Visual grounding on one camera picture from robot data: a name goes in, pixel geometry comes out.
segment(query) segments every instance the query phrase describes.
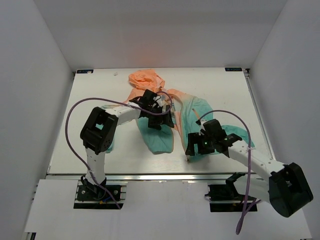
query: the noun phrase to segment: fabric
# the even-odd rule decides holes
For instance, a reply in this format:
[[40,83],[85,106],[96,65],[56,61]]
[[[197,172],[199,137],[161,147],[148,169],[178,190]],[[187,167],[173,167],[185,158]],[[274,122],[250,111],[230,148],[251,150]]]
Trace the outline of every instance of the fabric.
[[161,130],[148,127],[148,118],[141,117],[137,125],[143,141],[153,154],[172,153],[174,150],[174,138],[171,127],[162,125]]
[[[200,130],[200,126],[196,124],[196,121],[200,116],[212,110],[208,102],[202,98],[192,96],[176,89],[164,89],[165,81],[155,72],[154,69],[139,70],[130,74],[129,83],[134,88],[132,89],[125,103],[135,97],[142,96],[146,89],[155,93],[164,91],[171,96],[173,101],[171,116],[174,123],[174,129],[178,131],[183,149],[186,150],[188,145],[188,134],[197,133]],[[166,95],[162,95],[161,99],[164,103],[170,102]],[[210,113],[203,119],[208,121],[212,120],[213,118],[214,115]],[[169,126],[162,125],[161,130],[149,128],[148,119],[146,117],[139,118],[136,120],[136,122],[143,141],[152,153],[171,153],[173,151],[174,136],[172,129]],[[246,130],[232,125],[222,125],[222,128],[225,129],[227,135],[231,133],[237,134],[248,143],[248,133]],[[189,161],[196,161],[204,157],[204,155],[197,154],[197,145],[194,147],[196,155],[190,157]],[[113,142],[107,152],[110,152],[112,148]]]

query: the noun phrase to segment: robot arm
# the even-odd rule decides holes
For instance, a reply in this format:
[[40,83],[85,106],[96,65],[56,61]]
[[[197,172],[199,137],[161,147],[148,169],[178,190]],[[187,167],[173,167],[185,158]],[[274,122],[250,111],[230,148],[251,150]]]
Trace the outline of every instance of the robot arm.
[[[201,121],[200,132],[189,133],[186,155],[195,155],[195,144],[199,154],[215,151],[248,166],[248,145],[241,137],[227,135],[216,120]],[[290,217],[297,210],[313,200],[313,194],[302,169],[295,163],[289,165],[268,158],[251,149],[251,169],[259,176],[250,179],[249,195],[270,203],[282,216]],[[244,195],[247,175],[235,173],[226,180],[226,198]],[[210,192],[211,199],[215,193]]]
[[163,124],[173,128],[174,124],[171,113],[168,111],[169,108],[169,105],[162,106],[159,95],[146,90],[143,96],[130,100],[129,106],[117,106],[106,110],[95,107],[92,110],[80,133],[86,151],[87,164],[90,167],[90,171],[88,170],[85,177],[81,178],[81,182],[93,195],[96,195],[97,199],[100,199],[100,196],[105,193],[96,185],[91,173],[100,185],[105,186],[107,181],[104,168],[105,155],[114,139],[116,127],[131,120],[146,117],[149,128],[161,130]]

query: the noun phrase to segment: teal cloth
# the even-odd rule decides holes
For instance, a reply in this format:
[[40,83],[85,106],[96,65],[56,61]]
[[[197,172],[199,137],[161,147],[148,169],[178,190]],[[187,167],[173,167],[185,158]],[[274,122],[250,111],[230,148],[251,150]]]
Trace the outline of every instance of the teal cloth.
[[[183,99],[183,104],[180,104],[178,101],[175,101],[175,105],[173,107],[175,111],[179,111],[181,115],[181,126],[183,126],[183,133],[181,137],[183,138],[183,143],[184,143],[183,147],[184,149],[186,149],[188,145],[188,134],[198,133],[200,130],[199,125],[196,124],[198,117],[195,114],[195,112],[199,115],[199,117],[201,117],[205,113],[212,111],[212,108],[206,100],[198,98],[196,96],[190,97],[190,95],[188,95],[188,97]],[[106,109],[106,108],[109,108],[109,106],[105,105],[105,106],[102,106],[102,108]],[[212,120],[213,118],[214,118],[213,113],[209,113],[203,119],[209,121],[209,120]],[[173,114],[172,114],[172,121],[174,124],[176,124],[176,120]],[[162,125],[161,130],[149,128],[148,118],[146,117],[139,118],[137,120],[137,126],[141,132],[144,143],[147,145],[147,147],[153,154],[171,153],[173,151],[174,136],[173,136],[172,129],[169,126]],[[96,127],[101,130],[103,128],[103,125],[97,124]],[[248,138],[248,133],[245,129],[238,126],[233,126],[233,125],[222,125],[221,127],[225,130],[227,135],[236,134],[248,144],[249,138]],[[110,153],[113,150],[114,140],[115,139],[113,139],[106,153]],[[194,150],[195,150],[195,156],[191,156],[189,161],[198,161],[205,156],[205,155],[198,154],[197,145],[194,145]]]
[[[183,103],[181,109],[181,125],[184,127],[183,131],[183,142],[184,142],[184,149],[187,149],[188,145],[188,134],[189,133],[198,133],[200,131],[200,126],[196,124],[198,117],[196,116],[195,112],[197,112],[198,116],[201,117],[205,113],[212,111],[213,109],[208,104],[208,102],[204,99],[193,97],[189,101],[185,101]],[[204,120],[212,120],[214,119],[213,113],[209,113],[204,116],[202,119]],[[233,126],[233,125],[222,125],[221,126],[227,135],[229,134],[236,134],[241,137],[247,144],[249,142],[248,133],[241,127]],[[198,146],[194,145],[195,156],[190,156],[189,161],[198,161],[202,159],[206,155],[198,154]]]
[[141,117],[137,121],[143,141],[153,154],[171,153],[174,148],[174,136],[167,125],[162,125],[161,130],[148,127],[148,118]]
[[[96,127],[97,129],[100,129],[100,130],[101,130],[104,126],[103,126],[102,124],[96,124],[95,127]],[[115,138],[113,138],[110,147],[105,151],[107,154],[110,153],[110,152],[112,151],[112,149],[114,148],[114,141],[115,141]]]

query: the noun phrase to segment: white table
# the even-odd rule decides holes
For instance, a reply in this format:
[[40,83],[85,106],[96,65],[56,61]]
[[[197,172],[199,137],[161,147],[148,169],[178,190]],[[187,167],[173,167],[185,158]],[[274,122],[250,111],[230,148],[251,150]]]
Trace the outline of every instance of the white table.
[[311,238],[302,210],[289,218],[263,202],[245,217],[210,212],[205,182],[129,182],[121,210],[74,209],[77,180],[40,180],[25,232],[35,240],[299,240]]
[[[77,101],[88,97],[100,97],[123,102],[132,86],[129,74],[138,69],[94,69],[93,73],[76,74],[66,114],[51,158],[49,174],[84,174],[85,166],[67,146],[64,124],[70,108]],[[166,89],[177,89],[207,100],[213,109],[228,110],[239,115],[248,125],[256,148],[269,155],[269,150],[259,124],[253,101],[242,71],[226,72],[224,68],[158,68],[156,72],[165,80]],[[91,110],[107,104],[87,101],[79,105],[71,115],[69,138],[75,150],[86,156],[80,131]],[[215,113],[222,125],[242,127],[241,122],[226,113]],[[118,126],[114,148],[105,157],[107,174],[197,174],[246,172],[242,164],[223,154],[206,156],[202,160],[187,163],[181,139],[175,130],[172,153],[152,154],[138,130],[135,121]]]

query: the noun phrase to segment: metal frame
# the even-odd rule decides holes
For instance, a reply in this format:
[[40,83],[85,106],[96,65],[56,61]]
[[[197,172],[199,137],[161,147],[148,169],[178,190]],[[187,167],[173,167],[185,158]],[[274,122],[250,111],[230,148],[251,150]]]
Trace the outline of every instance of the metal frame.
[[[226,174],[124,174],[124,175],[108,175],[106,174],[106,178],[109,181],[117,182],[117,181],[219,181],[226,180],[233,173]],[[48,174],[45,179],[48,180],[80,180],[82,175],[74,175],[74,174]]]
[[35,240],[36,233],[35,232],[24,232],[22,234],[21,240]]
[[249,93],[250,93],[250,96],[251,96],[251,99],[252,99],[254,110],[255,110],[256,116],[258,118],[259,124],[260,124],[260,128],[261,128],[261,131],[262,131],[262,135],[263,135],[267,150],[268,150],[270,156],[272,157],[272,159],[276,160],[275,152],[274,152],[274,150],[272,148],[272,145],[270,143],[269,135],[268,135],[268,133],[266,131],[266,125],[265,125],[265,123],[264,123],[264,121],[263,121],[263,119],[261,117],[261,114],[260,114],[261,111],[259,109],[259,106],[257,105],[255,94],[254,94],[254,92],[252,90],[252,87],[251,87],[250,73],[248,72],[247,69],[243,69],[243,74],[244,74],[245,81],[246,81],[246,84],[247,84],[248,89],[249,89]]

